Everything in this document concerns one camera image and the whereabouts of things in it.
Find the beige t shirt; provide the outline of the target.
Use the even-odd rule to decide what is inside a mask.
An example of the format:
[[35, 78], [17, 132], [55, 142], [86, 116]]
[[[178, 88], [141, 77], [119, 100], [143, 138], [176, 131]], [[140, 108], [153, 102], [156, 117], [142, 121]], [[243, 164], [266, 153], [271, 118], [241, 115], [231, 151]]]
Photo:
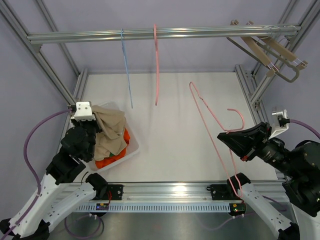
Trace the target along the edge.
[[125, 113], [98, 105], [92, 107], [92, 112], [102, 128], [102, 132], [96, 135], [94, 160], [101, 161], [108, 158], [110, 153], [118, 155], [127, 146], [124, 140], [127, 123]]

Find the orange t shirt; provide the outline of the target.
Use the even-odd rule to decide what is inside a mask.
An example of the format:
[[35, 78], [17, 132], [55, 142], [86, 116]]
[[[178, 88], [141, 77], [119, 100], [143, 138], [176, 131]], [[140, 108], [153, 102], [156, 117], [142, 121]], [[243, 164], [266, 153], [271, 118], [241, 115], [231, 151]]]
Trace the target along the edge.
[[95, 165], [98, 169], [102, 169], [125, 157], [127, 152], [127, 147], [130, 144], [130, 139], [131, 139], [130, 134], [126, 128], [124, 129], [123, 139], [126, 143], [126, 147], [118, 155], [115, 155], [112, 157], [105, 157], [103, 160], [95, 161]]

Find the light blue wire hanger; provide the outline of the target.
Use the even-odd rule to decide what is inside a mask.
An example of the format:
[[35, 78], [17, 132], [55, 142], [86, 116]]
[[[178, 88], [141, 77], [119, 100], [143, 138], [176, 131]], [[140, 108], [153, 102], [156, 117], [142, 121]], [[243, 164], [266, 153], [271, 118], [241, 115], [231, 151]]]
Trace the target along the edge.
[[133, 109], [131, 80], [130, 80], [130, 74], [129, 74], [129, 69], [128, 69], [128, 60], [127, 60], [126, 45], [125, 45], [125, 39], [124, 39], [124, 29], [123, 28], [120, 31], [120, 41], [121, 41], [121, 49], [122, 49], [122, 53], [123, 53], [123, 58], [124, 58], [124, 67], [125, 67], [125, 72], [126, 72], [126, 76], [127, 76], [130, 106], [131, 106], [131, 109]]

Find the pink hanger with green shirt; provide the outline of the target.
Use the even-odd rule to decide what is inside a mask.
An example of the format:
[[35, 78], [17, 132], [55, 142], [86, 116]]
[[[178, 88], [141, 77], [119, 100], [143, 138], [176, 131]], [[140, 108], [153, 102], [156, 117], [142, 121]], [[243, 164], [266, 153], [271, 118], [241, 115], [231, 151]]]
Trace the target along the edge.
[[155, 106], [159, 101], [159, 85], [160, 85], [160, 66], [159, 66], [159, 46], [157, 38], [157, 25], [153, 25], [153, 38], [155, 46], [155, 68], [156, 68], [156, 89], [155, 89]]

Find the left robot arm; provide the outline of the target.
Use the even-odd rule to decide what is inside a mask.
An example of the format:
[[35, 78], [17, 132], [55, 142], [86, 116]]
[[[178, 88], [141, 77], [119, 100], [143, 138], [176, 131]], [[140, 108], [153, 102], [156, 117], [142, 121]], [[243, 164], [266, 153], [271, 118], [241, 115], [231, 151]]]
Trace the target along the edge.
[[43, 178], [37, 179], [36, 191], [14, 217], [0, 222], [3, 239], [12, 236], [14, 240], [46, 240], [80, 205], [107, 195], [107, 181], [100, 174], [92, 173], [74, 192], [55, 203], [57, 196], [85, 169], [85, 163], [94, 159], [96, 135], [101, 132], [93, 113], [74, 115], [71, 122], [74, 126], [65, 133], [59, 152], [46, 168]]

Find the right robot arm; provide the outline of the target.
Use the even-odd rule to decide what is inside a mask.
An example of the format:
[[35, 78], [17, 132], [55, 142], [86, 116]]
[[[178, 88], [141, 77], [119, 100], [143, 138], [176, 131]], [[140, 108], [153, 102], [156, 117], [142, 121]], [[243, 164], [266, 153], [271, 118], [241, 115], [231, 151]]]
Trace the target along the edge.
[[238, 131], [221, 132], [217, 138], [243, 162], [260, 158], [289, 177], [282, 183], [294, 210], [296, 223], [284, 217], [239, 172], [227, 180], [226, 193], [240, 198], [267, 224], [277, 240], [318, 240], [320, 238], [320, 144], [305, 140], [295, 149], [272, 137], [267, 122]]

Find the wooden hanger right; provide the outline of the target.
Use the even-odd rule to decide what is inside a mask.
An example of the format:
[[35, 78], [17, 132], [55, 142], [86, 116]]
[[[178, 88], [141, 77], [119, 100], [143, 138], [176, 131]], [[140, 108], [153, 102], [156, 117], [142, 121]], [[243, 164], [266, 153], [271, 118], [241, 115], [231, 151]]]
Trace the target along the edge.
[[297, 70], [298, 72], [307, 67], [308, 63], [306, 61], [299, 60], [292, 51], [285, 48], [273, 38], [275, 35], [274, 29], [280, 29], [278, 26], [265, 26], [264, 28], [269, 29], [269, 33], [259, 35], [258, 40], [255, 40], [251, 36], [241, 37], [244, 43], [254, 53], [252, 56], [254, 59], [274, 73], [279, 72], [279, 68], [272, 63], [272, 60], [267, 56], [265, 51], [286, 64], [289, 68]]

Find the wooden hanger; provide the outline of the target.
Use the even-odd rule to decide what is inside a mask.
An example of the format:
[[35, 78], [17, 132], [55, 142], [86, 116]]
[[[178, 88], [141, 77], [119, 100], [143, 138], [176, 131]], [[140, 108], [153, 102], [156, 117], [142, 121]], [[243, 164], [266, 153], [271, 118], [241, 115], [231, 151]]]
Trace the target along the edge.
[[272, 77], [279, 72], [279, 69], [276, 65], [273, 64], [271, 58], [267, 56], [267, 45], [270, 46], [270, 43], [274, 40], [273, 38], [273, 28], [269, 25], [264, 27], [265, 29], [269, 29], [269, 33], [265, 35], [258, 35], [256, 40], [252, 36], [241, 36], [242, 41], [248, 46], [251, 51], [246, 50], [236, 41], [234, 41], [231, 37], [227, 37], [227, 40], [233, 43], [236, 47], [241, 49], [251, 58], [255, 59], [258, 63], [262, 64], [264, 67], [268, 69], [266, 75], [268, 77]]
[[298, 72], [307, 67], [308, 63], [306, 61], [299, 60], [292, 51], [285, 48], [273, 38], [275, 35], [274, 29], [280, 29], [278, 26], [265, 26], [264, 28], [269, 29], [269, 33], [259, 35], [258, 40], [255, 40], [251, 36], [241, 37], [244, 43], [254, 53], [252, 56], [254, 59], [274, 73], [279, 72], [279, 68], [272, 63], [272, 60], [267, 56], [265, 51], [286, 64], [289, 68], [297, 70]]

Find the grey plastic hanger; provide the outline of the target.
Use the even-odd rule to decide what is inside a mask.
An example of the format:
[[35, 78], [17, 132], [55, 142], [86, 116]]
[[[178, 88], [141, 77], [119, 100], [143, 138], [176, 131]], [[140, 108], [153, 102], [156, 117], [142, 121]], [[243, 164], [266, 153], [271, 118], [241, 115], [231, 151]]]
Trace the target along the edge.
[[265, 53], [279, 70], [273, 77], [279, 77], [287, 83], [296, 81], [300, 76], [300, 69], [296, 63], [298, 57], [275, 39], [269, 44]]

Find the wooden hanger left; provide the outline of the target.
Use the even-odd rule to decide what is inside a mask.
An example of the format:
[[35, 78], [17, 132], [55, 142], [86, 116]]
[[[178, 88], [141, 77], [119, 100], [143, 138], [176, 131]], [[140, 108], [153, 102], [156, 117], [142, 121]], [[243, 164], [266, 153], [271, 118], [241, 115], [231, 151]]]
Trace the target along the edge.
[[264, 27], [265, 29], [269, 29], [269, 33], [265, 35], [258, 35], [256, 40], [252, 36], [241, 36], [242, 41], [248, 46], [251, 51], [246, 50], [236, 41], [234, 41], [231, 37], [227, 37], [227, 40], [233, 43], [236, 47], [241, 49], [251, 58], [255, 59], [258, 63], [262, 64], [264, 67], [268, 69], [266, 75], [268, 77], [272, 77], [279, 72], [279, 69], [276, 65], [273, 64], [271, 58], [267, 56], [267, 45], [270, 46], [270, 43], [274, 40], [273, 38], [273, 28], [269, 25]]

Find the white plastic basket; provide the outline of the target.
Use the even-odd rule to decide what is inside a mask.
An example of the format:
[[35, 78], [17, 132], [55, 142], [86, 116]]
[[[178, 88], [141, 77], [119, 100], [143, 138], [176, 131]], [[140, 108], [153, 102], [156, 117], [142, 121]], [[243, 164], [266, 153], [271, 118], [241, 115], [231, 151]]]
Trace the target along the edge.
[[[110, 102], [105, 102], [103, 104], [100, 104], [100, 105], [97, 105], [97, 106], [101, 106], [101, 107], [104, 107], [104, 108], [107, 108], [107, 109], [115, 109], [115, 110], [120, 110], [117, 106], [117, 104], [113, 101], [110, 101]], [[134, 132], [132, 131], [127, 119], [126, 119], [126, 125], [125, 125], [125, 128], [128, 130], [128, 133], [130, 135], [130, 142], [129, 142], [129, 145], [128, 147], [126, 148], [126, 155], [125, 157], [121, 158], [120, 160], [106, 166], [106, 167], [103, 167], [101, 169], [98, 169], [96, 167], [96, 164], [95, 164], [95, 160], [93, 158], [93, 161], [91, 161], [90, 163], [88, 163], [88, 167], [92, 170], [92, 171], [95, 171], [95, 172], [102, 172], [102, 171], [106, 171], [126, 160], [129, 160], [130, 158], [132, 158], [134, 155], [136, 155], [138, 152], [139, 152], [139, 142], [138, 142], [138, 139], [136, 138], [136, 136], [134, 135]]]

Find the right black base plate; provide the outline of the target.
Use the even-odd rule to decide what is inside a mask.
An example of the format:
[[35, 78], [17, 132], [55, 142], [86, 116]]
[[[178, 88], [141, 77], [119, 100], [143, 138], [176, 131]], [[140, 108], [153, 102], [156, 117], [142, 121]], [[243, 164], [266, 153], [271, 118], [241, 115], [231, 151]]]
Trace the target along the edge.
[[236, 192], [231, 185], [222, 183], [210, 184], [206, 187], [213, 201], [242, 201], [249, 196], [254, 196], [256, 192], [254, 186], [248, 183], [238, 187], [234, 184], [234, 189]]

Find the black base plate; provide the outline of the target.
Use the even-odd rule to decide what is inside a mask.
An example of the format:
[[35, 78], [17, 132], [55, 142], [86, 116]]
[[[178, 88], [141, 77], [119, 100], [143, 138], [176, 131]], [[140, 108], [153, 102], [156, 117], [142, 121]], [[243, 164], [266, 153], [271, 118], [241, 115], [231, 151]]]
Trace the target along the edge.
[[242, 201], [249, 196], [254, 196], [256, 192], [254, 186], [248, 183], [238, 187], [234, 184], [234, 189], [236, 192], [231, 185], [222, 183], [210, 184], [206, 187], [213, 201]]
[[121, 201], [123, 190], [124, 186], [122, 184], [109, 184], [97, 192], [94, 200]]

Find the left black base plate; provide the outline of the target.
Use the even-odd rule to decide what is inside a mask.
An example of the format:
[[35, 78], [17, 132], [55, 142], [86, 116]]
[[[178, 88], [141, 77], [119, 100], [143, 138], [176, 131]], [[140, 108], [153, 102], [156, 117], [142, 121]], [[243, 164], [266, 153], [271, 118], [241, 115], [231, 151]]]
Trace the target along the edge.
[[94, 200], [121, 201], [123, 190], [124, 186], [122, 184], [109, 184], [97, 192]]

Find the aluminium hanging rail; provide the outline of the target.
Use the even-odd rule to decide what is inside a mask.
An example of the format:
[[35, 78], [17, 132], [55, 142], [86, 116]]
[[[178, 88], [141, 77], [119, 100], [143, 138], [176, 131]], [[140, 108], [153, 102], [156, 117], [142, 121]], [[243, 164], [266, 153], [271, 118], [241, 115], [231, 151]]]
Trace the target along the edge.
[[226, 38], [226, 37], [265, 37], [276, 35], [294, 36], [301, 30], [297, 24], [276, 25], [228, 25], [211, 27], [171, 27], [125, 30], [97, 30], [78, 32], [30, 33], [27, 39], [31, 44], [60, 44], [107, 41], [134, 41], [181, 38]]

